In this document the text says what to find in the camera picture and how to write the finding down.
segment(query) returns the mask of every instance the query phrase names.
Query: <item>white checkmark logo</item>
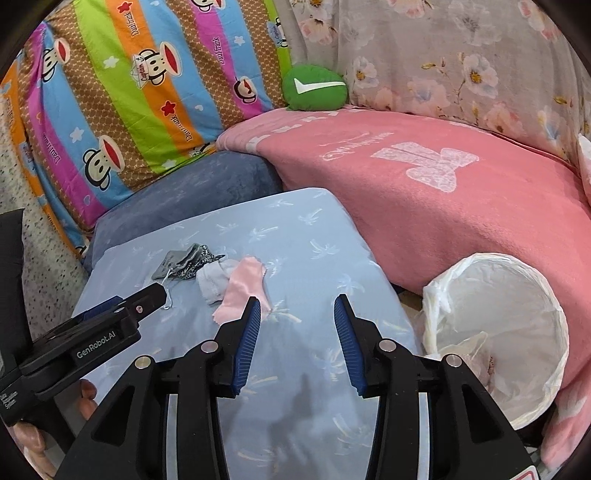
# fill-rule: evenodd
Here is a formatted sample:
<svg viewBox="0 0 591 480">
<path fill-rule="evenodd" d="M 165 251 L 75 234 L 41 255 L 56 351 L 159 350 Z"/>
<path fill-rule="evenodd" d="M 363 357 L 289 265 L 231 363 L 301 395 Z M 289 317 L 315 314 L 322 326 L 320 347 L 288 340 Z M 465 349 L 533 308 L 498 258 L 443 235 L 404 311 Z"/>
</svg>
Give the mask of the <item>white checkmark logo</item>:
<svg viewBox="0 0 591 480">
<path fill-rule="evenodd" d="M 320 83 L 308 83 L 303 84 L 298 79 L 294 79 L 295 89 L 297 93 L 302 94 L 311 92 L 312 90 L 318 90 L 320 88 L 336 87 L 339 85 L 345 85 L 345 82 L 320 82 Z"/>
</svg>

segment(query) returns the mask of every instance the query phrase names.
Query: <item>floral bedsheet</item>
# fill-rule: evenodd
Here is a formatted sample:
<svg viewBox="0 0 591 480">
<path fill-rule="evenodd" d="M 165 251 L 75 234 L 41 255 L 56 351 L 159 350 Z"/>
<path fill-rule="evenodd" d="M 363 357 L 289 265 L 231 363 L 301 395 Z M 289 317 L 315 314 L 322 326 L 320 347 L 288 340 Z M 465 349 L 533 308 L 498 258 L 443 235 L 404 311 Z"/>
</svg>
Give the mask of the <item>floral bedsheet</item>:
<svg viewBox="0 0 591 480">
<path fill-rule="evenodd" d="M 532 0 L 276 0 L 278 9 L 287 2 L 294 62 L 345 75 L 352 104 L 465 122 L 578 166 L 591 79 Z"/>
</svg>

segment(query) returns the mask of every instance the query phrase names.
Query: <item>light blue bedsheet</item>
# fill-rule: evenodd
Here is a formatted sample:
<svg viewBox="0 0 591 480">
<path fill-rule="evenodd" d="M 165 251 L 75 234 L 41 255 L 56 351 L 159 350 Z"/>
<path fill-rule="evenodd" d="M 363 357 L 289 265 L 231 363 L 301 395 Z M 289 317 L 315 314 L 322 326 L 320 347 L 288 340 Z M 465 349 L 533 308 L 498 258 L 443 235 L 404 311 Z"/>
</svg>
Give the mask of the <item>light blue bedsheet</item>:
<svg viewBox="0 0 591 480">
<path fill-rule="evenodd" d="M 107 250 L 75 313 L 143 288 L 169 250 L 196 242 L 267 266 L 273 310 L 261 325 L 248 383 L 237 399 L 219 401 L 232 480 L 364 479 L 378 400 L 359 398 L 350 384 L 333 319 L 336 296 L 346 293 L 382 335 L 413 352 L 420 343 L 347 212 L 327 190 L 305 189 L 183 220 Z M 173 285 L 173 307 L 143 320 L 142 339 L 87 376 L 98 401 L 136 357 L 182 356 L 215 336 L 216 306 L 206 305 L 196 281 Z M 173 435 L 170 441 L 173 452 Z"/>
</svg>

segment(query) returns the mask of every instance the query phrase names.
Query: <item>bed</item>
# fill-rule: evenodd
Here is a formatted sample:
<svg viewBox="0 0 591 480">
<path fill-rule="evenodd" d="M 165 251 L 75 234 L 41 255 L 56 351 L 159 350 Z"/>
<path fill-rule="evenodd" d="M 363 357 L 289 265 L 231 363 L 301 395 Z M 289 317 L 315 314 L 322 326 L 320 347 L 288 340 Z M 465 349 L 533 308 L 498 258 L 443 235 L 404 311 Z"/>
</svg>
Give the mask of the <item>bed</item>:
<svg viewBox="0 0 591 480">
<path fill-rule="evenodd" d="M 570 332 L 542 458 L 557 468 L 575 450 L 591 423 L 591 207 L 569 166 L 469 125 L 357 108 L 274 110 L 226 131 L 217 146 L 269 159 L 290 190 L 329 189 L 388 279 L 417 294 L 476 252 L 513 255 L 542 272 Z"/>
<path fill-rule="evenodd" d="M 229 258 L 253 255 L 267 267 L 272 311 L 262 322 L 248 383 L 236 400 L 219 400 L 231 478 L 363 478 L 378 402 L 361 399 L 350 385 L 333 320 L 336 296 L 346 293 L 357 315 L 373 320 L 383 335 L 413 352 L 420 346 L 345 209 L 327 190 L 303 189 L 140 236 L 105 252 L 74 313 L 151 283 L 169 250 L 194 242 Z M 87 376 L 98 388 L 98 401 L 136 357 L 175 358 L 214 337 L 217 305 L 205 303 L 195 280 L 169 289 L 172 308 L 143 321 L 138 343 Z M 174 431 L 167 434 L 170 441 Z M 168 461 L 170 468 L 174 454 Z M 427 480 L 424 474 L 421 480 Z"/>
</svg>

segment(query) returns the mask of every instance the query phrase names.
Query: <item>white star print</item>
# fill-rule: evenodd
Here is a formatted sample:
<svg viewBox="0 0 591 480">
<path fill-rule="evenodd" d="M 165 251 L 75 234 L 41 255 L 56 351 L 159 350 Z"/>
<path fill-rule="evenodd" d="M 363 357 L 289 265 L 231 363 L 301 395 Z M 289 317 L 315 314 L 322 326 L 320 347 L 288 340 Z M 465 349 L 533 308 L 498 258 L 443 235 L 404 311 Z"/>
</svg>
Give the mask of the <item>white star print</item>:
<svg viewBox="0 0 591 480">
<path fill-rule="evenodd" d="M 80 140 L 82 140 L 83 133 L 84 133 L 84 130 L 76 127 L 74 129 L 74 131 L 70 134 L 70 138 L 72 139 L 72 143 L 76 143 L 76 142 L 79 142 Z"/>
<path fill-rule="evenodd" d="M 162 164 L 163 168 L 166 168 L 166 170 L 169 170 L 173 167 L 176 167 L 177 163 L 174 160 L 167 160 Z"/>
<path fill-rule="evenodd" d="M 105 64 L 106 69 L 114 69 L 118 61 L 119 59 L 116 59 L 113 55 L 111 55 L 103 63 Z"/>
</svg>

